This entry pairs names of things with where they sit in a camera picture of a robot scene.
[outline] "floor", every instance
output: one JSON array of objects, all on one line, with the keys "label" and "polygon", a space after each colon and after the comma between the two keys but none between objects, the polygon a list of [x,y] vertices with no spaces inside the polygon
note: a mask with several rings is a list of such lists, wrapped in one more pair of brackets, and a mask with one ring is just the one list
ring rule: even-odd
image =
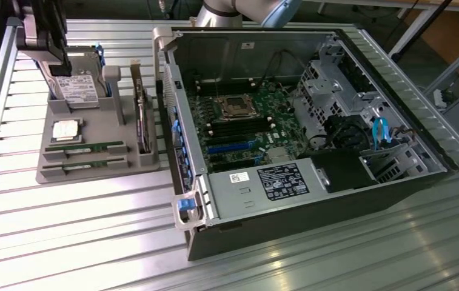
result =
[{"label": "floor", "polygon": [[[194,15],[198,13],[201,5],[197,2],[198,1],[190,1],[189,7],[186,6],[186,4],[182,6],[181,19],[189,18],[189,10]],[[134,10],[131,10],[130,12],[129,10],[106,10],[106,7],[101,5],[85,7],[83,4],[78,4],[74,1],[67,2],[66,5],[69,18],[135,18]],[[397,31],[394,31],[393,36],[390,37],[390,41],[386,42],[386,39],[399,22],[399,19],[397,18],[397,8],[381,7],[379,9],[373,9],[373,7],[359,7],[358,11],[353,11],[351,5],[327,4],[325,15],[319,15],[317,13],[318,6],[319,3],[305,2],[299,9],[299,13],[294,16],[293,21],[355,23],[370,32],[374,39],[381,45],[383,45],[387,51],[394,46],[394,43],[397,42],[407,28],[405,24],[401,24]],[[153,18],[159,19],[162,16],[158,7],[154,7],[151,10]],[[141,11],[138,10],[138,13],[142,19],[149,18],[145,7],[141,7]],[[6,23],[5,15],[6,13],[2,11],[0,8],[0,43]],[[449,65],[430,48],[430,46],[422,40],[418,40],[415,45],[411,47],[407,54],[405,55],[403,59],[401,60],[399,66],[402,67],[415,84],[421,87],[425,87],[438,77],[438,75],[443,72]]]}]

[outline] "gray component tray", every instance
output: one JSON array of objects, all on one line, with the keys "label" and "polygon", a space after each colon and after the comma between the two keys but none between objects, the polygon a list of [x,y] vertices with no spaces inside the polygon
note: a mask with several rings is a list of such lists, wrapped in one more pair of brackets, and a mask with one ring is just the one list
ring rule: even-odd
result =
[{"label": "gray component tray", "polygon": [[[49,100],[49,103],[53,102],[59,102],[59,100]],[[149,134],[151,141],[151,153],[149,154],[139,153],[137,115],[133,96],[122,96],[121,103],[126,120],[125,125],[119,125],[114,105],[102,106],[101,109],[78,109],[73,110],[70,113],[61,114],[54,114],[51,111],[51,106],[49,106],[46,114],[43,142],[41,145],[39,164],[37,167],[38,183],[71,181],[75,179],[98,178],[102,176],[121,176],[127,174],[153,172],[159,169],[158,139],[155,134],[153,102],[149,102],[150,108],[147,108]],[[63,154],[61,159],[47,160],[45,155],[49,156],[49,152],[46,152],[45,149],[47,147],[51,147],[50,144],[55,146],[55,143],[51,143],[53,124],[55,121],[69,119],[83,120],[83,126],[81,128],[83,144],[123,141],[129,147],[129,151],[126,153],[121,153],[121,151],[117,151],[110,146],[107,152],[79,153],[73,155]],[[65,175],[63,170],[55,170],[62,168],[53,168],[51,171],[43,169],[45,166],[55,165],[57,162],[62,162],[63,164],[74,164],[79,162],[103,161],[121,156],[125,157],[127,161],[125,163],[126,166],[123,167],[111,167],[110,164],[109,167],[93,167],[89,169],[66,171]]]}]

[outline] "warning label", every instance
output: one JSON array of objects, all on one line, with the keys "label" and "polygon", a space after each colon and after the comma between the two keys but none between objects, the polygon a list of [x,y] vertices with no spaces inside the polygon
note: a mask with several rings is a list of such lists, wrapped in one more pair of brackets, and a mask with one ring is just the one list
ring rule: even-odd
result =
[{"label": "warning label", "polygon": [[91,75],[57,77],[57,82],[67,103],[98,102]]},{"label": "warning label", "polygon": [[309,188],[295,164],[258,170],[269,200],[279,200],[309,193]]}]

